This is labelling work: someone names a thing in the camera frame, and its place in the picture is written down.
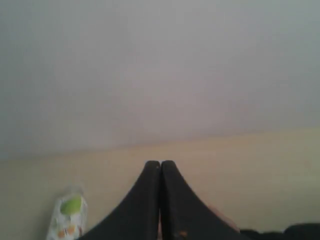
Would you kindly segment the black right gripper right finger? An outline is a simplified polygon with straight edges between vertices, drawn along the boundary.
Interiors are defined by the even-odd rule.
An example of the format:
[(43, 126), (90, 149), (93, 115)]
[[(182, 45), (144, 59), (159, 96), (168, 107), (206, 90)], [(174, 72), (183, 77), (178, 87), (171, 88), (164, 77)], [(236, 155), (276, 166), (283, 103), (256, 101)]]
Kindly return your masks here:
[(240, 239), (199, 199), (172, 160), (161, 163), (161, 227), (164, 240)]

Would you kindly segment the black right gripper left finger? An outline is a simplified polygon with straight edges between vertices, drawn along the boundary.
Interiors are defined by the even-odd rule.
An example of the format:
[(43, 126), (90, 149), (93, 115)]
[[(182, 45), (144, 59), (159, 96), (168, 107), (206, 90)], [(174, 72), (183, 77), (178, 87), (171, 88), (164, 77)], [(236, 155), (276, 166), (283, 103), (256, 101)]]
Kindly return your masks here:
[(81, 240), (156, 240), (161, 165), (147, 161), (120, 204)]

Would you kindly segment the person's open hand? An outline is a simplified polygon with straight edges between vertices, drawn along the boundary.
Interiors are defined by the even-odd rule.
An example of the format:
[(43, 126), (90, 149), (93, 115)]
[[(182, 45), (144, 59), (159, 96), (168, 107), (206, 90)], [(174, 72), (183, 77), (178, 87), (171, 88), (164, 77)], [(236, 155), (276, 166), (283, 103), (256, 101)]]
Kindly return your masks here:
[(226, 215), (224, 215), (222, 212), (220, 212), (218, 209), (212, 207), (212, 206), (208, 206), (208, 208), (216, 215), (218, 216), (222, 221), (224, 221), (229, 227), (231, 227), (232, 229), (234, 229), (237, 232), (240, 232), (240, 229), (238, 228), (238, 226), (235, 224), (235, 222), (230, 219), (229, 217), (227, 217)]

